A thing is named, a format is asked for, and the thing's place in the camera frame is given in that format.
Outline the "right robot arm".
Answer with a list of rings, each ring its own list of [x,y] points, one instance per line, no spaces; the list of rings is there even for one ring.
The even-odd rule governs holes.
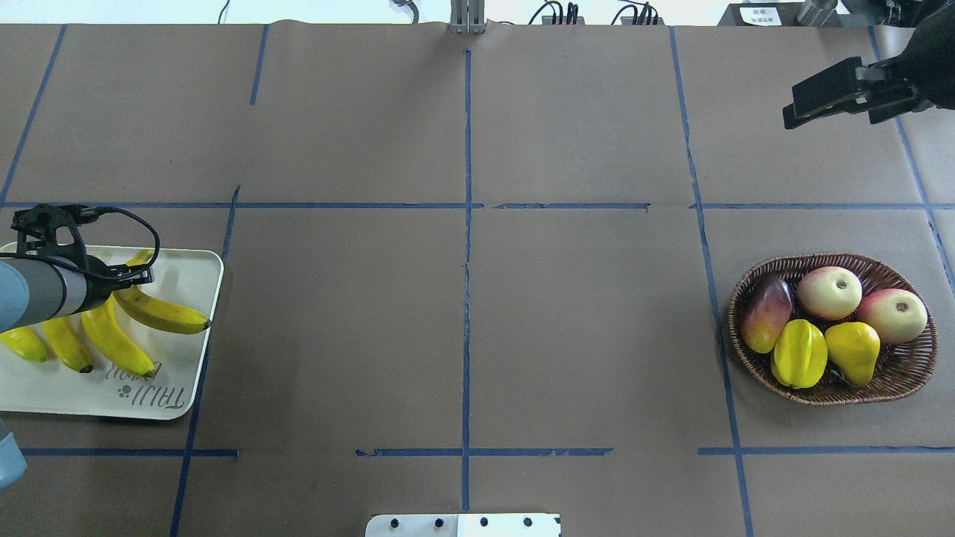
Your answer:
[[[922,19],[896,57],[864,64],[847,57],[792,86],[785,129],[837,113],[867,113],[871,125],[930,108],[954,107],[954,7],[945,1]]]

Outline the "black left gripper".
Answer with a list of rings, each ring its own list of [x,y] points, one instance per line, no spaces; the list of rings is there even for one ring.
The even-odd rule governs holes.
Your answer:
[[[109,266],[98,257],[88,258],[88,307],[96,308],[120,289],[154,281],[150,266]]]

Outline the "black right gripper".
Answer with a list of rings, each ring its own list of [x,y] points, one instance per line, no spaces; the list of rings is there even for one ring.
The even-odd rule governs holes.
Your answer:
[[[900,71],[901,62],[883,59],[866,65],[861,57],[842,59],[792,88],[792,104],[783,108],[783,126],[794,130],[839,113],[865,113],[880,125],[904,113],[918,113],[933,103]]]

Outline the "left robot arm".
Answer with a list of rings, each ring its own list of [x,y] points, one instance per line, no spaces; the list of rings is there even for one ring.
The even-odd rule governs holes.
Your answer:
[[[64,256],[2,254],[1,329],[84,313],[105,304],[117,290],[153,281],[150,266],[109,266],[92,255],[75,262]]]

